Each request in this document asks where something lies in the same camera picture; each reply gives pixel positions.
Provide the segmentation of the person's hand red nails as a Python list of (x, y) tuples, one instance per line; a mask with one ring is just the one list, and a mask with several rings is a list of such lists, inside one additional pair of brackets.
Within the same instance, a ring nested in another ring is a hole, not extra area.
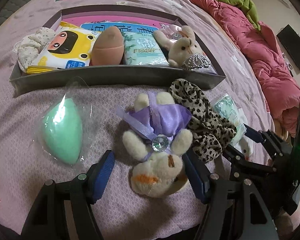
[(282, 211), (275, 219), (275, 225), (279, 239), (290, 239), (293, 232), (300, 225), (300, 202), (297, 210), (292, 215)]

